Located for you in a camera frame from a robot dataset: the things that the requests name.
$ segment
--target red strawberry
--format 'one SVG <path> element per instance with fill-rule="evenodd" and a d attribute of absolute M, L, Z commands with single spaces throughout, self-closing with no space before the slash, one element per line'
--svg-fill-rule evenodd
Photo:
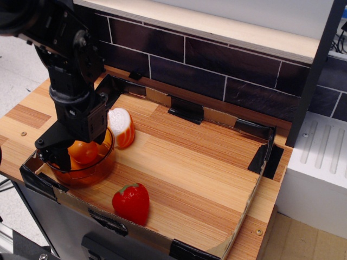
<path fill-rule="evenodd" d="M 112 206 L 119 217 L 144 226 L 150 208 L 150 197 L 142 184 L 126 185 L 114 194 Z"/>

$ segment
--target wood grain table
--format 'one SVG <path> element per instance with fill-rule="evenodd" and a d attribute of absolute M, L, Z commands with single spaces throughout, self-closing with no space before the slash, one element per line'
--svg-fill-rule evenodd
<path fill-rule="evenodd" d="M 56 121 L 48 87 L 47 80 L 0 119 L 0 172 L 19 184 L 19 168 L 35 150 L 35 140 Z M 128 95 L 114 107 L 126 108 L 133 116 L 134 144 L 116 150 L 116 173 L 93 186 L 92 196 L 91 188 L 72 188 L 69 193 L 112 213 L 114 191 L 141 182 L 151 197 L 148 229 L 202 250 L 227 239 L 258 179 L 247 167 L 262 140 L 211 122 L 194 125 L 168 115 L 164 106 Z M 275 177 L 261 179 L 227 259 L 257 258 L 292 152 L 283 139 L 275 140 L 284 148 Z"/>

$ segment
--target dark brick wall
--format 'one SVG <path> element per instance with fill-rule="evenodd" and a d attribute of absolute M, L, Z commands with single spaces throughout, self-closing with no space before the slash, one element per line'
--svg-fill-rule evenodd
<path fill-rule="evenodd" d="M 347 121 L 347 61 L 328 56 L 309 111 Z"/>
<path fill-rule="evenodd" d="M 76 6 L 105 64 L 292 121 L 310 71 L 223 42 Z"/>

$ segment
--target white and orange object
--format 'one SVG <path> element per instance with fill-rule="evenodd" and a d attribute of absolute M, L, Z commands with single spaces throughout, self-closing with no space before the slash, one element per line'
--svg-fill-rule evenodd
<path fill-rule="evenodd" d="M 115 137 L 115 146 L 128 147 L 135 138 L 135 126 L 129 112 L 123 108 L 115 108 L 108 112 L 109 127 Z"/>

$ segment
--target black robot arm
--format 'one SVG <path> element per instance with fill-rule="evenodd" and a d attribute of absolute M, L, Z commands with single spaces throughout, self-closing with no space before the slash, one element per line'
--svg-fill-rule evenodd
<path fill-rule="evenodd" d="M 104 63 L 88 29 L 60 1 L 0 0 L 0 34 L 34 44 L 47 67 L 57 122 L 35 146 L 43 161 L 69 171 L 67 148 L 75 140 L 100 144 L 107 128 L 108 96 L 94 90 Z"/>

